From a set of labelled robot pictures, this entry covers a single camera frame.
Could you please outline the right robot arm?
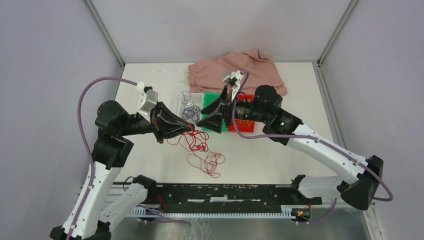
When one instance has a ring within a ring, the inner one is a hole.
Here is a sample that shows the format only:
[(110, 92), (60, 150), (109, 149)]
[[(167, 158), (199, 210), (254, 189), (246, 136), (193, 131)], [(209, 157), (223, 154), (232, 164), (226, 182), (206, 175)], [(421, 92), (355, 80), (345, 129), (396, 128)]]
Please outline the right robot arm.
[(237, 120), (263, 123), (262, 137), (300, 151), (317, 160), (335, 176), (298, 175), (291, 183), (289, 199), (302, 204), (312, 198), (342, 199), (358, 210), (368, 210), (378, 187), (383, 186), (384, 161), (372, 155), (355, 154), (316, 133), (303, 121), (281, 108), (282, 96), (270, 85), (259, 86), (252, 101), (223, 89), (220, 96), (201, 110), (205, 117), (196, 126), (221, 133), (222, 126)]

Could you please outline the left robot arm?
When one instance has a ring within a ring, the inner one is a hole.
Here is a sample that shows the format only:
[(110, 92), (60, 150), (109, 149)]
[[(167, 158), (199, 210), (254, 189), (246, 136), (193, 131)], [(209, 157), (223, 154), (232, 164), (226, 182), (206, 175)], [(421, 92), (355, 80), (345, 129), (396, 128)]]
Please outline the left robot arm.
[(156, 200), (156, 181), (137, 176), (111, 205), (104, 208), (108, 193), (124, 167), (134, 143), (126, 136), (154, 134), (158, 143), (188, 133), (193, 125), (174, 113), (163, 102), (149, 112), (129, 114), (117, 101), (108, 100), (97, 110), (98, 138), (89, 151), (92, 163), (78, 200), (68, 217), (50, 232), (53, 240), (109, 240), (113, 231), (138, 204)]

